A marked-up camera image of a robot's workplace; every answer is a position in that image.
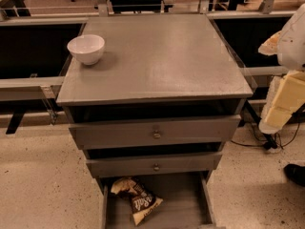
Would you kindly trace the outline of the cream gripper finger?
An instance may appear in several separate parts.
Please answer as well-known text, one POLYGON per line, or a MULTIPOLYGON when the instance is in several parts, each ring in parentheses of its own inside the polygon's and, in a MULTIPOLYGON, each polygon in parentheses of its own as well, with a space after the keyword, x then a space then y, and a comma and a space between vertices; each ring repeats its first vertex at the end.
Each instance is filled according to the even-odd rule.
POLYGON ((280 34, 281 31, 278 31, 268 38, 263 44, 260 45, 258 52, 264 55, 276 55, 280 34))
POLYGON ((305 72, 289 71, 275 76, 267 92, 259 130, 268 135, 277 133, 304 103, 305 72))

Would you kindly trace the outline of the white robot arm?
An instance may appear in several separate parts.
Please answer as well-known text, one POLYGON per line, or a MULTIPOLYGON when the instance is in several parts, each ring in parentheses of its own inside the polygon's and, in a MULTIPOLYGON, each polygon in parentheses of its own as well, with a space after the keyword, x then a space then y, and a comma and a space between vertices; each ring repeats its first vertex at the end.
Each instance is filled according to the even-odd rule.
POLYGON ((273 78, 258 124, 262 133, 275 134, 305 103, 305 5, 258 52, 276 55, 278 63, 288 69, 284 76, 273 78))

